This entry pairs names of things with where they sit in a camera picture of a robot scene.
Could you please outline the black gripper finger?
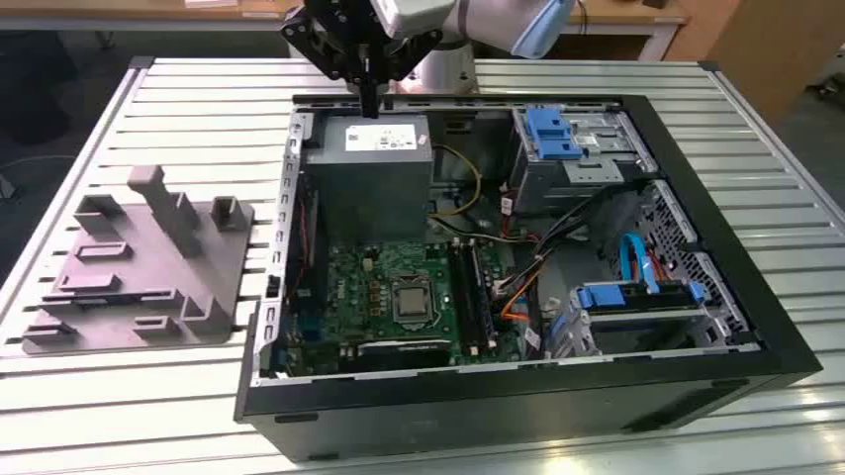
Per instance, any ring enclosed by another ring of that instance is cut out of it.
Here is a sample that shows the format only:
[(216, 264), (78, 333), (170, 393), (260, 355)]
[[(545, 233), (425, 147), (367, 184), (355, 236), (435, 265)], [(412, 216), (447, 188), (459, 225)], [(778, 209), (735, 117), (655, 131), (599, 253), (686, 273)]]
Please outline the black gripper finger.
[(289, 13), (280, 34), (294, 50), (332, 80), (357, 94), (360, 115), (369, 117), (369, 79), (361, 60), (360, 31), (345, 14)]
[(388, 83), (405, 78), (440, 40), (441, 30), (433, 29), (404, 39), (397, 46), (385, 36), (368, 44), (369, 118), (379, 117), (381, 96)]

